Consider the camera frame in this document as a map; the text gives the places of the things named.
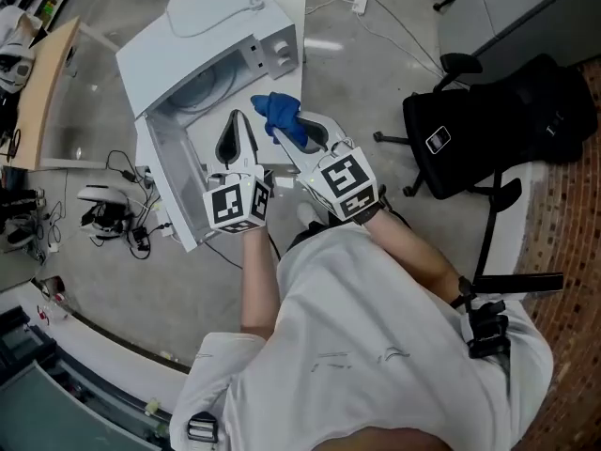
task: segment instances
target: wooden table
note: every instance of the wooden table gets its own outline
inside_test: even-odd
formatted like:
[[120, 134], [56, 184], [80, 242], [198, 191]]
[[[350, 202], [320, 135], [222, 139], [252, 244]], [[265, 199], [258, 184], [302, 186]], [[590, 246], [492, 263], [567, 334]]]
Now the wooden table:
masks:
[[[48, 111], [53, 99], [56, 83], [78, 31], [81, 31], [114, 53], [118, 50], [118, 47], [104, 35], [90, 28], [85, 23], [80, 22], [79, 17], [60, 26], [36, 44], [33, 47], [36, 54], [36, 62], [19, 99], [17, 129], [21, 129], [21, 143], [14, 159], [10, 159], [10, 162], [7, 163], [7, 158], [0, 156], [0, 164], [27, 170], [49, 166], [104, 167], [104, 162], [96, 163], [40, 158]], [[7, 153], [7, 150], [8, 144], [0, 148], [0, 152], [2, 153]]]

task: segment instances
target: desk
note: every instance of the desk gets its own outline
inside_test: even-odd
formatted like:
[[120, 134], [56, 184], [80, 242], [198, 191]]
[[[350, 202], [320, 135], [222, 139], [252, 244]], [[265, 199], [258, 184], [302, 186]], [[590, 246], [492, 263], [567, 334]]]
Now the desk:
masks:
[[[306, 0], [275, 0], [286, 15], [294, 22], [299, 45], [300, 64], [283, 75], [272, 80], [268, 75], [255, 80], [243, 89], [213, 107], [209, 112], [188, 127], [188, 135], [202, 163], [210, 165], [215, 159], [215, 145], [222, 134], [223, 127], [233, 109], [241, 110], [248, 117], [253, 128], [254, 138], [258, 145], [257, 159], [267, 168], [292, 169], [292, 162], [279, 145], [274, 145], [265, 133], [265, 118], [260, 116], [251, 104], [251, 96], [280, 92], [301, 99], [302, 89], [302, 56], [304, 42], [304, 12]], [[135, 164], [147, 165], [149, 150], [143, 139], [137, 140]]]
[[[60, 26], [36, 44], [33, 47], [36, 62], [19, 98], [17, 129], [21, 129], [21, 143], [14, 159], [7, 163], [7, 158], [0, 156], [0, 164], [27, 170], [41, 166], [104, 168], [104, 162], [41, 158], [42, 140], [56, 83], [78, 31], [113, 53], [118, 50], [106, 37], [80, 22], [79, 17]], [[5, 145], [0, 151], [6, 153], [7, 149], [8, 145]]]

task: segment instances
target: power strip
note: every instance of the power strip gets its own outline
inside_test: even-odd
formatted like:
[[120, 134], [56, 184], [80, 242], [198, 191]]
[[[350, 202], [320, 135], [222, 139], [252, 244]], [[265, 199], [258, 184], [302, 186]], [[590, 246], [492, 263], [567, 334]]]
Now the power strip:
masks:
[[367, 0], [354, 0], [351, 10], [357, 15], [364, 15], [367, 9]]

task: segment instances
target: microwave knob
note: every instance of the microwave knob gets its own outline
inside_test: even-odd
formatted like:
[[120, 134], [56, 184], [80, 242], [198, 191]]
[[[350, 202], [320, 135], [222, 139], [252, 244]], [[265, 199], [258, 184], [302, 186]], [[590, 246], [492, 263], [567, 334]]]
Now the microwave knob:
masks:
[[277, 55], [284, 56], [290, 53], [290, 46], [285, 40], [280, 40], [275, 45], [273, 45], [273, 50]]
[[278, 58], [278, 65], [280, 67], [283, 67], [284, 65], [286, 65], [290, 62], [292, 62], [292, 58], [290, 58], [289, 56], [282, 56], [282, 57]]

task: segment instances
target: white t-shirt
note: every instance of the white t-shirt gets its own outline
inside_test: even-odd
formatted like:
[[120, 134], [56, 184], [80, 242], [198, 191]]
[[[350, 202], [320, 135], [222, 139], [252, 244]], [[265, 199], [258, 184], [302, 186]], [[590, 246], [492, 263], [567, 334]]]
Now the white t-shirt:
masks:
[[377, 427], [420, 429], [455, 451], [506, 451], [545, 397], [551, 352], [521, 304], [507, 302], [504, 313], [510, 368], [471, 359], [459, 312], [356, 225], [292, 249], [278, 282], [283, 301], [268, 342], [204, 339], [171, 421], [175, 450], [198, 448], [187, 423], [209, 411], [219, 450], [309, 451]]

